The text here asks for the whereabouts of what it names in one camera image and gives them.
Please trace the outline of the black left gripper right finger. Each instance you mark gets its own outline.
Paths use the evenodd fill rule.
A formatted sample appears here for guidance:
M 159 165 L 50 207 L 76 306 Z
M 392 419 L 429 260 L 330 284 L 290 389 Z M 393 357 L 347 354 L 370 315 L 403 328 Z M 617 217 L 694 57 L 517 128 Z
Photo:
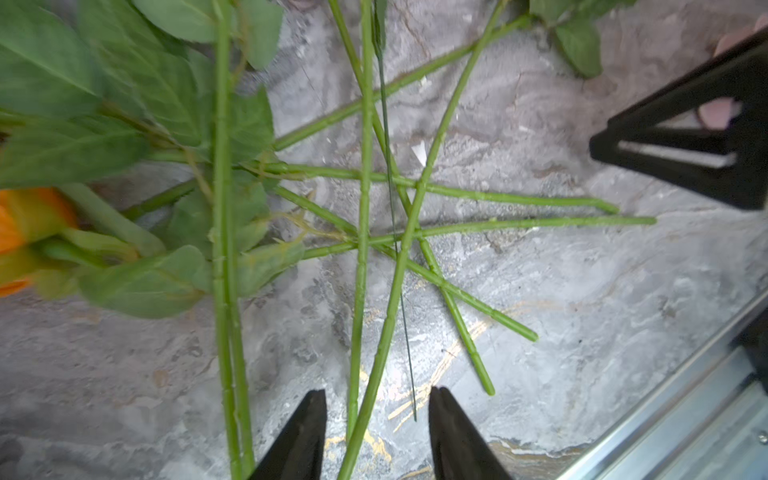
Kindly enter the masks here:
M 448 388 L 431 388 L 428 419 L 436 479 L 512 479 Z

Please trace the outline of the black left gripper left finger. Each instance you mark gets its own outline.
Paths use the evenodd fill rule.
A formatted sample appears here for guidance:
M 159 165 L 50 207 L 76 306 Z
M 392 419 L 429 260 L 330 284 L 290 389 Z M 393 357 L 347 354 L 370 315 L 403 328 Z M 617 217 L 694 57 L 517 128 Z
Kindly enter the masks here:
M 310 390 L 249 480 L 319 479 L 322 472 L 326 423 L 325 391 Z

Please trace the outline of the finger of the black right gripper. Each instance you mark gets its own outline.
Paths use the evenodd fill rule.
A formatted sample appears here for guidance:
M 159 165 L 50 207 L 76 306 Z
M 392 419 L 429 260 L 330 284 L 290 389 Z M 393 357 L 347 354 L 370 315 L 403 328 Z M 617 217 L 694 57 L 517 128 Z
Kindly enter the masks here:
M 622 141 L 728 155 L 735 160 L 709 167 L 622 149 Z M 767 137 L 734 129 L 646 128 L 633 132 L 606 129 L 589 142 L 593 159 L 654 177 L 741 210 L 762 210 L 767 202 Z
M 738 127 L 752 120 L 756 138 L 767 138 L 766 28 L 612 117 L 605 134 L 624 140 L 719 98 L 741 102 Z

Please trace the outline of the large pink rose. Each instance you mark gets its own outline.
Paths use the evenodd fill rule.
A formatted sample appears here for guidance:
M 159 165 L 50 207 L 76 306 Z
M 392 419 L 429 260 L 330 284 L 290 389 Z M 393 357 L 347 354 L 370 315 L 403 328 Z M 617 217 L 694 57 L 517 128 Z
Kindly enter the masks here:
M 396 256 L 394 277 L 390 291 L 389 303 L 387 306 L 387 316 L 382 327 L 377 352 L 374 357 L 372 370 L 370 372 L 369 382 L 364 394 L 362 410 L 358 415 L 358 420 L 356 421 L 352 434 L 347 441 L 347 449 L 337 476 L 338 479 L 347 480 L 351 478 L 359 457 L 365 431 L 369 425 L 371 416 L 374 411 L 378 390 L 385 372 L 386 363 L 392 345 L 396 316 L 400 309 L 405 271 L 407 263 L 410 260 L 410 248 L 412 242 L 415 240 L 421 207 L 426 195 L 427 183 L 432 175 L 441 145 L 445 139 L 448 127 L 450 126 L 461 95 L 467 86 L 471 73 L 477 63 L 480 54 L 487 46 L 493 30 L 496 28 L 496 25 L 499 22 L 499 18 L 506 5 L 507 1 L 498 1 L 496 3 L 488 23 L 486 24 L 486 27 L 477 42 L 477 45 L 471 50 L 470 58 L 467 61 L 464 70 L 462 71 L 457 86 L 454 89 L 452 97 L 450 98 L 450 101 L 446 107 L 445 113 L 441 118 L 435 139 L 432 142 L 427 156 L 426 166 L 424 167 L 421 177 L 417 182 L 417 188 L 415 191 L 411 211 L 408 214 L 408 222 L 399 242 L 401 249 Z

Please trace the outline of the yellow orange rose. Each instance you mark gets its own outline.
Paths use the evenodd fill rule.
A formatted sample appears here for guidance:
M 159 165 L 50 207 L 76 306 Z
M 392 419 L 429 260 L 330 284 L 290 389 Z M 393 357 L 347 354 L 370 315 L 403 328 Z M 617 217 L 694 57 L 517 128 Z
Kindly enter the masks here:
M 309 177 L 328 177 L 357 180 L 359 172 L 333 168 L 309 167 L 306 165 L 273 164 L 274 167 L 288 167 L 285 171 L 270 171 L 273 179 L 298 180 Z M 192 183 L 179 184 L 144 203 L 118 214 L 128 222 L 128 233 L 101 234 L 82 230 L 77 224 L 77 214 L 68 201 L 54 188 L 32 188 L 1 190 L 1 298 L 16 294 L 30 286 L 39 287 L 42 292 L 43 280 L 37 279 L 43 271 L 64 269 L 56 262 L 72 265 L 102 266 L 102 260 L 118 259 L 135 262 L 165 250 L 165 245 L 146 230 L 131 222 L 152 211 L 158 210 L 185 196 L 189 196 Z M 555 207 L 593 207 L 610 215 L 617 215 L 619 207 L 597 198 L 547 198 L 520 196 L 496 192 L 461 190 L 428 184 L 427 192 L 437 195 L 521 205 Z M 33 248 L 45 240 L 61 237 L 65 243 L 77 247 L 73 257 L 57 260 L 37 252 Z M 149 253 L 140 253 L 138 246 L 146 246 Z

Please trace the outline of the orange marigold flower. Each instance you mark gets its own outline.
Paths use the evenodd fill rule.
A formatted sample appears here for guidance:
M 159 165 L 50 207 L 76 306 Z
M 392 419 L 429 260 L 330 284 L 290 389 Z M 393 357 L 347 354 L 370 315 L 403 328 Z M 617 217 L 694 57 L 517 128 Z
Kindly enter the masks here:
M 392 226 L 392 231 L 395 231 L 396 230 L 395 220 L 396 220 L 397 189 L 393 180 L 393 157 L 390 149 L 390 135 L 389 135 L 389 129 L 388 129 L 388 115 L 387 115 L 386 92 L 385 92 L 386 82 L 385 82 L 385 72 L 384 72 L 384 53 L 386 48 L 386 31 L 385 31 L 386 9 L 387 9 L 386 0 L 373 1 L 372 41 L 373 41 L 373 47 L 374 47 L 374 51 L 377 59 L 379 84 L 380 84 L 381 115 L 382 115 L 382 125 L 384 130 L 384 146 L 382 147 L 382 153 L 384 155 L 386 168 L 387 168 L 391 226 Z M 402 293 L 399 294 L 399 307 L 400 307 L 400 313 L 402 317 L 403 333 L 404 333 L 405 346 L 406 346 L 406 352 L 407 352 L 408 373 L 409 373 L 409 380 L 411 384 L 411 407 L 412 407 L 412 413 L 413 413 L 413 420 L 417 422 L 418 413 L 417 413 L 416 387 L 415 387 L 412 356 L 411 356 L 411 349 L 410 349 L 410 342 L 409 342 L 409 335 L 408 335 L 407 316 L 406 316 L 405 305 L 404 305 L 404 296 Z

